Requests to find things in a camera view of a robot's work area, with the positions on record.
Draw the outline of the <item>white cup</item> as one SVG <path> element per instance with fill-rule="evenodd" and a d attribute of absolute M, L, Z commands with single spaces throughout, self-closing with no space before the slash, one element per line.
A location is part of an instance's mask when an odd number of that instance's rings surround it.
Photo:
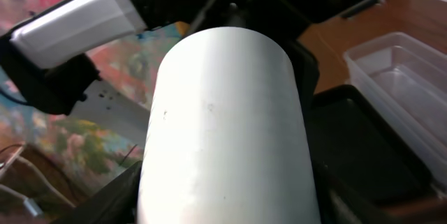
<path fill-rule="evenodd" d="M 238 27 L 200 31 L 159 67 L 138 223 L 319 223 L 285 51 Z"/>

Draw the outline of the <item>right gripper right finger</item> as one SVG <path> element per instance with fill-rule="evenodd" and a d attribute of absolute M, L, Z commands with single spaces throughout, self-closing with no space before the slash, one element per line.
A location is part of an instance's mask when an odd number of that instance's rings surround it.
<path fill-rule="evenodd" d="M 384 215 L 329 170 L 312 161 L 322 223 L 384 223 Z"/>

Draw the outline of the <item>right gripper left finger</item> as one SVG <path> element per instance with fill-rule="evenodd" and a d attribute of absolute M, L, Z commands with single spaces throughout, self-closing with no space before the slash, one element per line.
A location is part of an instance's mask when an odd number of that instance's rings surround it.
<path fill-rule="evenodd" d="M 112 180 L 98 193 L 52 224 L 136 223 L 136 208 L 142 161 Z"/>

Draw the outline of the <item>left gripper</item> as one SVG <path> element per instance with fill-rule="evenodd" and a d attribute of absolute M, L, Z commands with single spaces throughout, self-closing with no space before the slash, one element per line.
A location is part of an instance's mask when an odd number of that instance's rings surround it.
<path fill-rule="evenodd" d="M 99 71 L 82 53 L 54 68 L 41 69 L 1 37 L 1 68 L 25 99 L 25 104 L 47 114 L 69 115 L 78 101 L 87 99 L 90 84 L 99 81 Z"/>

